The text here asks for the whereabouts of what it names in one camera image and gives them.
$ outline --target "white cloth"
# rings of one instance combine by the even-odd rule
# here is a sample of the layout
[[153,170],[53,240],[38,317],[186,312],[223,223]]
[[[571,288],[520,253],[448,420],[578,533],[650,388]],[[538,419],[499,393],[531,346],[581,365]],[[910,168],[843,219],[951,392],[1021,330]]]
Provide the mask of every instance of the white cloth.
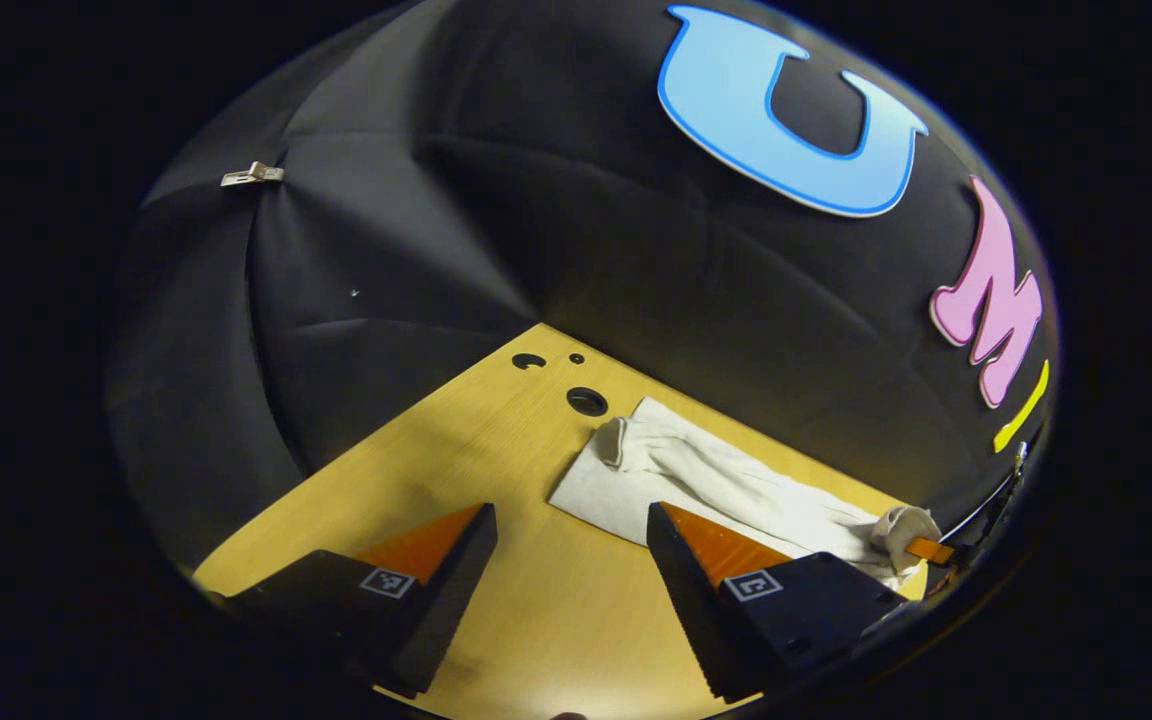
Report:
[[550,505],[628,541],[646,544],[649,506],[665,501],[803,558],[828,551],[896,589],[916,574],[910,539],[941,538],[927,510],[878,516],[776,473],[722,439],[644,397],[630,418],[594,431]]

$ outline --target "orange strip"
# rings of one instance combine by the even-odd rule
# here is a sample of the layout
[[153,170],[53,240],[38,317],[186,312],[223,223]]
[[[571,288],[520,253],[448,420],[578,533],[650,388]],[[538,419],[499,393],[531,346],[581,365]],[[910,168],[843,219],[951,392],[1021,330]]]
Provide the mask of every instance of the orange strip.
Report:
[[733,578],[736,575],[753,573],[793,560],[793,558],[782,555],[765,544],[751,541],[748,537],[723,528],[714,521],[702,518],[700,515],[695,515],[668,502],[660,505],[669,515],[679,535],[685,539],[687,547],[691,548],[691,555],[705,569],[708,583],[714,589],[718,589],[723,578]]
[[909,546],[905,547],[905,552],[927,560],[932,564],[946,564],[946,562],[950,561],[950,556],[954,555],[953,547],[945,546],[945,544],[938,541],[930,541],[927,538],[911,539]]
[[447,558],[447,553],[456,546],[461,533],[465,532],[470,520],[479,514],[483,506],[484,502],[479,502],[464,510],[444,515],[401,536],[374,544],[358,553],[355,559],[385,570],[415,575],[424,588],[429,584],[429,579],[434,577],[438,566],[444,563],[444,558]]

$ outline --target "round hole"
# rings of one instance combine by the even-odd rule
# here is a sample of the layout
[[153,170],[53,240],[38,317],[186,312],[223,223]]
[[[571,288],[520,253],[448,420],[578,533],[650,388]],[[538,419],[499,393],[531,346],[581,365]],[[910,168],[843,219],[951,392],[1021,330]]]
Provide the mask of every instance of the round hole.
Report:
[[785,644],[786,655],[803,655],[809,650],[812,650],[812,638],[794,638]]
[[567,392],[567,404],[581,415],[598,418],[607,414],[607,399],[589,387],[573,387]]
[[526,370],[532,365],[536,365],[538,367],[544,367],[545,358],[539,355],[532,355],[530,353],[520,353],[513,356],[513,365],[520,370]]

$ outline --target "metal clip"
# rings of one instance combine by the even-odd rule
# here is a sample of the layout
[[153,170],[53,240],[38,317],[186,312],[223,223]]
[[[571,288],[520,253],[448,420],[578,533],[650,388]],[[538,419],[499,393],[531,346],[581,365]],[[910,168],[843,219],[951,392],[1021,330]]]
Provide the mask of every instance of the metal clip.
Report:
[[270,168],[268,165],[252,162],[251,168],[225,174],[225,177],[220,179],[220,187],[252,182],[283,182],[283,168]]
[[1011,472],[1016,475],[1016,480],[1018,480],[1018,482],[1020,482],[1021,478],[1024,478],[1025,458],[1026,457],[1029,457],[1029,444],[1028,442],[1021,442],[1020,447],[1016,448],[1016,461],[1015,461],[1015,464],[1011,465]]

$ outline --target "hole in table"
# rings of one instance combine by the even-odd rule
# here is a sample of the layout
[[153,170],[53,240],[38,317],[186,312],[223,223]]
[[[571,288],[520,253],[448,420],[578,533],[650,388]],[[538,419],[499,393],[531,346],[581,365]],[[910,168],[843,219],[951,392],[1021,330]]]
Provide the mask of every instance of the hole in table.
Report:
[[607,399],[589,387],[573,387],[567,392],[567,404],[581,415],[598,418],[607,414]]
[[526,370],[532,365],[536,365],[538,367],[544,367],[545,358],[539,355],[532,355],[530,353],[520,353],[513,356],[513,365],[520,370]]

